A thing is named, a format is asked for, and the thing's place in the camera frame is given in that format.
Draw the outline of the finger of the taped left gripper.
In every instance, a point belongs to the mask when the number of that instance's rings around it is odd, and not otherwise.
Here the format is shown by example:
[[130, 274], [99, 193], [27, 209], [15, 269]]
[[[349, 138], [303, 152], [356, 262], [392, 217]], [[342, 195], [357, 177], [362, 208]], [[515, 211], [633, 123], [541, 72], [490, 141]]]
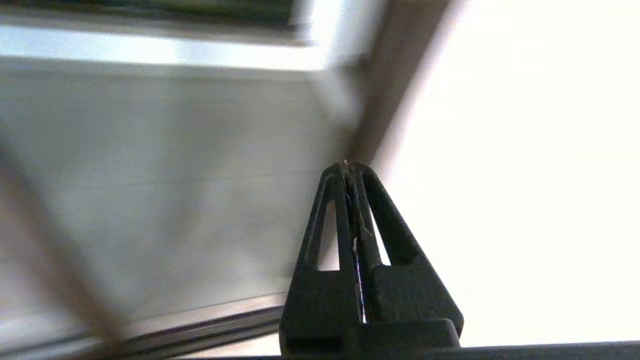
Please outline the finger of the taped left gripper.
[[347, 166], [366, 327], [403, 347], [459, 347], [464, 317], [375, 171]]
[[[361, 324], [344, 170], [336, 162], [320, 176], [279, 322], [283, 352], [342, 352], [346, 331]], [[339, 268], [321, 270], [318, 264], [329, 204], [334, 205]]]

